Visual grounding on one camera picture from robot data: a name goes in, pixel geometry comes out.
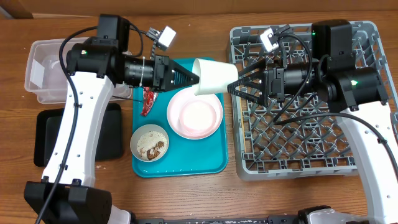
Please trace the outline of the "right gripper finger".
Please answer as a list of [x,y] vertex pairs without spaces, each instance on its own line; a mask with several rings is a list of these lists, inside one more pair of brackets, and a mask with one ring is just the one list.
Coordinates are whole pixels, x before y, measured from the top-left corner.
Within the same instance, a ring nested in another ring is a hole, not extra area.
[[246,76],[227,85],[228,93],[257,105],[267,105],[266,81],[258,76]]
[[262,59],[262,60],[260,60],[260,61],[258,61],[258,62],[256,62],[256,63],[254,63],[254,64],[252,64],[252,65],[249,65],[249,66],[247,66],[246,68],[242,69],[242,70],[238,73],[239,78],[243,78],[243,77],[245,77],[246,75],[250,75],[250,74],[252,74],[252,73],[254,73],[254,72],[263,71],[263,70],[266,68],[266,66],[267,66],[266,60],[265,60],[265,59]]

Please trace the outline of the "white paper cup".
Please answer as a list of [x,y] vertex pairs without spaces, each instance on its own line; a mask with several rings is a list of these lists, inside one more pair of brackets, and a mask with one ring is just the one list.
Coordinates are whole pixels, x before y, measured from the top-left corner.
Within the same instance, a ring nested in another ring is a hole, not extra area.
[[192,72],[200,79],[192,86],[195,95],[227,93],[227,86],[238,80],[235,65],[214,60],[196,58]]

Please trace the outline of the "large pink plate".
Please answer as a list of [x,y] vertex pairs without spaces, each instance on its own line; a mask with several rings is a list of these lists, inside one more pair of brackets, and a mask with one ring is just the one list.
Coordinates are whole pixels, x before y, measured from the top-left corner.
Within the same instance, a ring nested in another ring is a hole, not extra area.
[[[209,103],[216,112],[216,121],[214,126],[206,133],[201,134],[192,134],[182,128],[182,125],[179,121],[179,115],[182,110],[182,107],[185,103],[192,100],[201,100],[204,102]],[[167,107],[167,121],[169,122],[170,127],[172,130],[177,133],[179,136],[190,139],[190,140],[197,140],[197,139],[204,139],[208,136],[215,133],[215,131],[220,127],[221,122],[223,120],[224,111],[221,101],[215,94],[210,95],[198,95],[196,96],[193,92],[193,88],[184,88],[178,91],[170,100],[169,105]]]

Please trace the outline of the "pink bowl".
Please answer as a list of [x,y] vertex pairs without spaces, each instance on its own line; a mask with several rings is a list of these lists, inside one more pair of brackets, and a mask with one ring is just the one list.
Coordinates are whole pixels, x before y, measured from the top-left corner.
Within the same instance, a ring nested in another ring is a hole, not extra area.
[[209,103],[192,100],[183,105],[179,121],[182,128],[189,133],[206,133],[215,124],[216,112]]

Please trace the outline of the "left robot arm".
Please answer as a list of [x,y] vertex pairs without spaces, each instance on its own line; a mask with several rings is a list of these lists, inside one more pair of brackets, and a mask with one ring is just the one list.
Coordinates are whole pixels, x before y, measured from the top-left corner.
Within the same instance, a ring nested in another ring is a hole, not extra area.
[[67,100],[55,147],[41,180],[27,182],[24,198],[44,223],[135,223],[132,212],[95,187],[95,157],[104,112],[118,84],[166,92],[197,84],[199,77],[163,55],[146,60],[128,55],[127,19],[103,14],[96,35],[71,50],[60,49],[68,82]]

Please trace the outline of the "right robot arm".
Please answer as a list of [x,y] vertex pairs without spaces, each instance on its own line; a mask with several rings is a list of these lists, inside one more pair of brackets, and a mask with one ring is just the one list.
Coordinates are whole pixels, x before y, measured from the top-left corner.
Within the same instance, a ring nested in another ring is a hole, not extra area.
[[368,214],[327,205],[267,223],[397,222],[397,92],[369,21],[234,27],[229,61],[243,180],[359,175]]

